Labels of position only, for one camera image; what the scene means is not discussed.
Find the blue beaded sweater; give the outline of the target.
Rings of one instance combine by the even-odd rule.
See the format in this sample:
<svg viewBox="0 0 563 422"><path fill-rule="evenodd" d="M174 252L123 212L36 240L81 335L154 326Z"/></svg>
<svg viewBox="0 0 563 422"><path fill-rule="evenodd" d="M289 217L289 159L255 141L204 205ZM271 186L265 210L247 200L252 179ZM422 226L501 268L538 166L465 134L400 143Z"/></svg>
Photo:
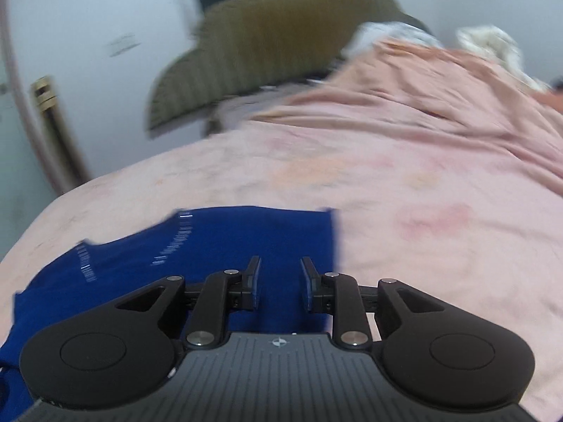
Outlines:
<svg viewBox="0 0 563 422"><path fill-rule="evenodd" d="M13 299L1 347L1 418L15 420L32 399L19 355L36 332L166 276L188 283L219 270L243 270L260 257L259 306L234 313L235 332L321 332L322 314L303 309L301 260L334 268L332 212L223 207L178 211L144 231L106 244L82 241L45 266Z"/></svg>

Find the pink floral bed sheet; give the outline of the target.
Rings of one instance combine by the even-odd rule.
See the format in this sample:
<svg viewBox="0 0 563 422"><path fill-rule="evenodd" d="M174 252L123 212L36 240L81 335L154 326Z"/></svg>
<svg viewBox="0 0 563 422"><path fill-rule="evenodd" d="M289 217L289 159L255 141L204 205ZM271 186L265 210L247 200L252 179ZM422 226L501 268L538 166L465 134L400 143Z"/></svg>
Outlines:
<svg viewBox="0 0 563 422"><path fill-rule="evenodd" d="M98 177L53 201L1 264L12 296L82 238L177 209L337 211L337 266L393 277L520 334L523 403L562 414L562 115L464 51L386 41L237 130Z"/></svg>

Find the brown patterned pillow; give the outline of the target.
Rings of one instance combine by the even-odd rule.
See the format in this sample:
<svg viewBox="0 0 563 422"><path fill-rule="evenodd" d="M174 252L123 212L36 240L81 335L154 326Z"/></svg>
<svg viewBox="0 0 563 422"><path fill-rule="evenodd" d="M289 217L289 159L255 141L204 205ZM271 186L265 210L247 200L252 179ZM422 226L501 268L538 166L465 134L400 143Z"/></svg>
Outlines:
<svg viewBox="0 0 563 422"><path fill-rule="evenodd" d="M213 105L205 119L205 136L228 132L248 120L255 113L279 105L293 94L301 94L323 83L323 80L307 79L278 86L263 86L253 94L224 99Z"/></svg>

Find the gold tower air conditioner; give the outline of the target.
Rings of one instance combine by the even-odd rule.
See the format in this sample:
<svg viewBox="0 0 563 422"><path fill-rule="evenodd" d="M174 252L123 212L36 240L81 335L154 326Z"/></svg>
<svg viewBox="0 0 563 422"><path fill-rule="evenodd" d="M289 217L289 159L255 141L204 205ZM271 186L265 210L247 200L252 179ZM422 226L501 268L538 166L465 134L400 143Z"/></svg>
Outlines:
<svg viewBox="0 0 563 422"><path fill-rule="evenodd" d="M66 126L51 77L43 76L33 82L31 95L40 115L48 146L71 188L86 184L91 176Z"/></svg>

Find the white quilted blanket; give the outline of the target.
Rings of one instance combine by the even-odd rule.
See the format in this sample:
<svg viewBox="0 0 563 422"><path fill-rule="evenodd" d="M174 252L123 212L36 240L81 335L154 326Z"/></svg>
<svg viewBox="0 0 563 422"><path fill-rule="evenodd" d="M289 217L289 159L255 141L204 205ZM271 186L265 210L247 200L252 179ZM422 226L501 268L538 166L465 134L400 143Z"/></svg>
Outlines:
<svg viewBox="0 0 563 422"><path fill-rule="evenodd" d="M356 29L350 41L341 50L342 58L351 58L368 50L374 43L393 39L427 47L443 48L432 34L404 22L366 22Z"/></svg>

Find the olive green padded headboard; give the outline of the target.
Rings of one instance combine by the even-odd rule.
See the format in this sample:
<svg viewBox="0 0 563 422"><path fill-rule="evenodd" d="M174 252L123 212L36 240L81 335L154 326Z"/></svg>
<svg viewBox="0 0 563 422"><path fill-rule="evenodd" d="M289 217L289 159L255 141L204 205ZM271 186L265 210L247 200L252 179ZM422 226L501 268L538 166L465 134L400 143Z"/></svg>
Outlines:
<svg viewBox="0 0 563 422"><path fill-rule="evenodd" d="M420 20L396 0L223 0L197 25L193 48L152 87L146 130L156 137L220 100L329 70L363 23Z"/></svg>

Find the cream crumpled cloth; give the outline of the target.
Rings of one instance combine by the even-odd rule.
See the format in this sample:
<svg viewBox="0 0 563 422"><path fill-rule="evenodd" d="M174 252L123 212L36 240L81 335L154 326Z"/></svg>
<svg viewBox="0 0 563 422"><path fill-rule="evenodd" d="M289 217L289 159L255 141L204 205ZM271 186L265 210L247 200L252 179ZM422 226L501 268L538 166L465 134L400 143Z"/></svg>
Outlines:
<svg viewBox="0 0 563 422"><path fill-rule="evenodd" d="M494 25L459 28L456 31L458 46L503 67L525 89L546 92L551 87L526 74L524 55L516 41Z"/></svg>

